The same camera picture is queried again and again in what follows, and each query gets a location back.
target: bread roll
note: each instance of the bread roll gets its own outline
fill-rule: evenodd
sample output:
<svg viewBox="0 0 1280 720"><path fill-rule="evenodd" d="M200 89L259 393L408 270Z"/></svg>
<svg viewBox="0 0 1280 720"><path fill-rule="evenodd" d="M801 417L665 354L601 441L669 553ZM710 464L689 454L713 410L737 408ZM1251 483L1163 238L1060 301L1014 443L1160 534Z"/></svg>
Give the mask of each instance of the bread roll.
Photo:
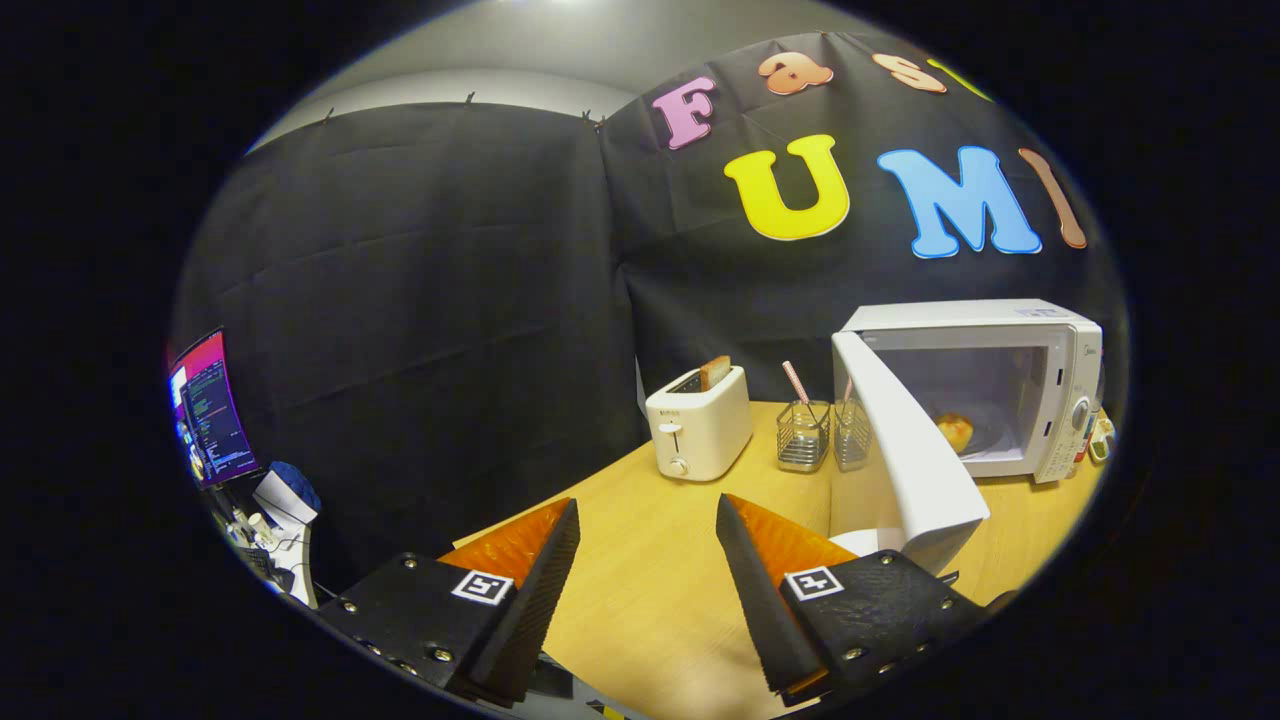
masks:
<svg viewBox="0 0 1280 720"><path fill-rule="evenodd" d="M969 441L973 439L973 423L964 415L947 413L934 419L933 423L942 430L942 437L947 438L947 445L951 446L951 450L956 451L956 455L964 452L964 448L969 446Z"/></svg>

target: felt letter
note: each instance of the felt letter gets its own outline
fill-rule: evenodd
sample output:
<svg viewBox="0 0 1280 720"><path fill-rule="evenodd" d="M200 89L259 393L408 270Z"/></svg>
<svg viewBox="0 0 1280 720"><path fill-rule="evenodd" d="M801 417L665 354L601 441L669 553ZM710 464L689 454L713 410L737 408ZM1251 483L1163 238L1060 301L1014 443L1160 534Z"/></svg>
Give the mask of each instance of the felt letter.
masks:
<svg viewBox="0 0 1280 720"><path fill-rule="evenodd" d="M1088 241L1084 238L1084 231L1080 229L1080 223L1075 220L1075 213L1071 211L1071 205L1066 201L1066 193L1057 184L1053 170L1048 168L1048 161L1041 158L1039 152L1025 147L1018 150L1018 154L1023 156L1023 160L1027 160L1027 164L1036 170L1041 182L1044 183L1044 191L1048 192L1050 200L1053 201L1053 209L1057 210L1057 219L1062 223L1060 225L1062 240L1071 247L1084 247L1088 245Z"/></svg>
<svg viewBox="0 0 1280 720"><path fill-rule="evenodd" d="M946 92L947 86L942 85L933 76L920 70L920 65L908 60L906 58L899 58L897 55L883 55L877 53L872 55L872 60L888 70L895 79L901 82L908 87L914 87L915 90L927 90L929 92Z"/></svg>
<svg viewBox="0 0 1280 720"><path fill-rule="evenodd" d="M818 201L808 210L792 210L782 202L773 177L777 156L768 150L749 152L724 165L724 174L737 183L746 220L755 232L772 240L800 240L831 232L849 215L849 190L831 156L836 140L810 135L791 141L787 152L804 158L818 187Z"/></svg>
<svg viewBox="0 0 1280 720"><path fill-rule="evenodd" d="M986 95L983 95L983 92L980 90L978 90L977 87L969 85L963 77L960 77L960 76L955 74L954 72L951 72L950 68L943 67L942 63L934 60L933 58L929 58L927 61L931 65L933 65L934 68L937 68L937 69L947 73L948 76L951 76L952 79L955 79L960 85L965 86L969 90L969 92L973 92L974 95L977 95L978 97L982 97L987 102L995 102L995 100L992 100L991 97L987 97Z"/></svg>
<svg viewBox="0 0 1280 720"><path fill-rule="evenodd" d="M1027 224L1027 217L1014 197L1000 159L986 147L960 149L960 182L915 150L893 150L876 160L881 168L897 176L915 215L919 236L911 241L918 258L950 258L960 251L960 242L942 228L940 213L964 236L974 251L982 251L987 236L987 211L995 229L991 245L1001 252L1039 252L1039 236Z"/></svg>
<svg viewBox="0 0 1280 720"><path fill-rule="evenodd" d="M699 123L694 115L704 118L712 115L712 101L698 91L714 88L716 82L712 78L699 77L653 101L653 106L662 110L662 117L667 119L667 127L671 128L671 141L667 142L667 147L678 150L712 132L710 126ZM687 102L685 101L686 95L689 95Z"/></svg>
<svg viewBox="0 0 1280 720"><path fill-rule="evenodd" d="M831 68L814 63L804 53L778 53L760 63L756 72L769 78L764 85L774 95L800 92L810 85L831 82L836 74Z"/></svg>

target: computer monitor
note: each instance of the computer monitor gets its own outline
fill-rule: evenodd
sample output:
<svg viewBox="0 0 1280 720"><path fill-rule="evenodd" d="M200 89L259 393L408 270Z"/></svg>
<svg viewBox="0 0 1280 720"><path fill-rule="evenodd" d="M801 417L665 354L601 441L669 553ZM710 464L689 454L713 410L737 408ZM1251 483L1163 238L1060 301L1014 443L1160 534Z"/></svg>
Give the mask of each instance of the computer monitor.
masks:
<svg viewBox="0 0 1280 720"><path fill-rule="evenodd" d="M211 488L259 470L232 400L221 328L174 361L169 387L174 428L198 487Z"/></svg>

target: bread slice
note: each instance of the bread slice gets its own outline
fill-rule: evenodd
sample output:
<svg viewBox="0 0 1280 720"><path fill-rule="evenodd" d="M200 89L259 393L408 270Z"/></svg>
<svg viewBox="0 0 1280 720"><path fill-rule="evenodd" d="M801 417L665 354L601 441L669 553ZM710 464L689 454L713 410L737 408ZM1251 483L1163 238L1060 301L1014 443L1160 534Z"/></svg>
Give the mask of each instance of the bread slice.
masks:
<svg viewBox="0 0 1280 720"><path fill-rule="evenodd" d="M721 355L719 357L703 365L698 373L703 380L703 392L709 391L710 388L716 387L716 383L723 380L724 375L728 374L728 370L730 370L728 355Z"/></svg>

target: utensil holder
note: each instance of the utensil holder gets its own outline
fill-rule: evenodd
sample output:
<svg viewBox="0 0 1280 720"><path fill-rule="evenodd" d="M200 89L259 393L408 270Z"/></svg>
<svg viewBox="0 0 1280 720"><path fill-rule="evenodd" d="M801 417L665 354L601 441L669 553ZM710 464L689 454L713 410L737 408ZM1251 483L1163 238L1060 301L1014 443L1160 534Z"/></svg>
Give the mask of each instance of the utensil holder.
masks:
<svg viewBox="0 0 1280 720"><path fill-rule="evenodd" d="M822 466L831 437L831 404L799 400L778 415L778 468L813 473Z"/></svg>
<svg viewBox="0 0 1280 720"><path fill-rule="evenodd" d="M872 447L872 423L867 409L854 395L836 404L836 464L841 473L860 470L867 465Z"/></svg>

